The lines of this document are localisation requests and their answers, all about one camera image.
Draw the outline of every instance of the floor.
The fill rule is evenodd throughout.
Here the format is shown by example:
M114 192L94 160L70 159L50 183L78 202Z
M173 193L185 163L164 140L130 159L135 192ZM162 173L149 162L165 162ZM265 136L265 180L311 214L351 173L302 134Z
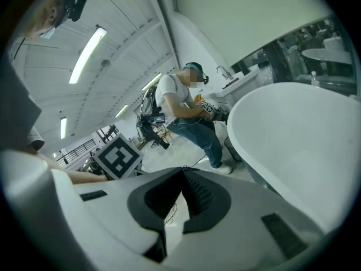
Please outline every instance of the floor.
M216 122L215 131L223 146L223 162L231 165L234 170L229 177L240 180L254 182L244 163L237 163L232 158L228 149L224 147L224 140L227 138L227 128L225 125ZM151 148L151 143L148 143L143 149L144 154L142 169L146 172L155 172L164 168L193 166L204 171L210 171L209 161L206 157L197 163L204 156L204 151L198 146L194 145L187 139L176 134L171 135L173 139L168 139L171 146L164 150L162 147L154 146ZM165 219L165 233L167 242L167 253L171 254L172 250L182 239L183 223L189 220L188 208L186 200L180 194L176 204L169 212Z

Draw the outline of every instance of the fluorescent light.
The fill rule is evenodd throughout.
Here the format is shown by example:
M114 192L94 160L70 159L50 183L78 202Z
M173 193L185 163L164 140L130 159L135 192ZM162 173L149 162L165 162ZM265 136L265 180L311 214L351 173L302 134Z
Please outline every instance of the fluorescent light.
M67 118L62 117L60 119L60 139L65 138L65 132L67 130Z
M150 88L153 84L156 83L156 81L162 76L162 73L158 73L155 78L153 78L145 87L142 88L142 90L146 90Z
M120 116L126 109L128 108L128 105L124 105L123 108L118 112L118 114L115 117Z
M80 73L82 72L86 62L88 61L90 55L93 53L94 49L96 48L96 46L98 45L98 43L100 42L100 40L102 40L102 38L107 34L107 31L101 27L99 27L95 33L93 34L93 36L90 38L90 40L88 41L88 43L86 44L86 46L83 49L83 52L81 53L77 64L75 64L73 73L70 77L69 83L70 84L76 84L79 77L80 77Z

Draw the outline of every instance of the man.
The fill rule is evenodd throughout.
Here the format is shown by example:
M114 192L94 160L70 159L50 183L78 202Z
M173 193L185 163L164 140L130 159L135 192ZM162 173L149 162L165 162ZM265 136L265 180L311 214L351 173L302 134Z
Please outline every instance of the man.
M51 169L66 172L73 183L106 181L106 176L63 170L38 153L44 140L33 127L41 110L27 92L10 61L8 51L18 38L49 38L67 19L77 21L86 0L13 0L2 16L1 46L8 41L0 65L0 146L35 155L46 161Z
M176 74L164 75L157 86L156 103L162 108L165 124L171 132L202 148L213 171L229 174L232 168L222 163L222 146L210 120L211 115L194 102L188 89L204 82L203 75L202 66L195 62L187 63Z

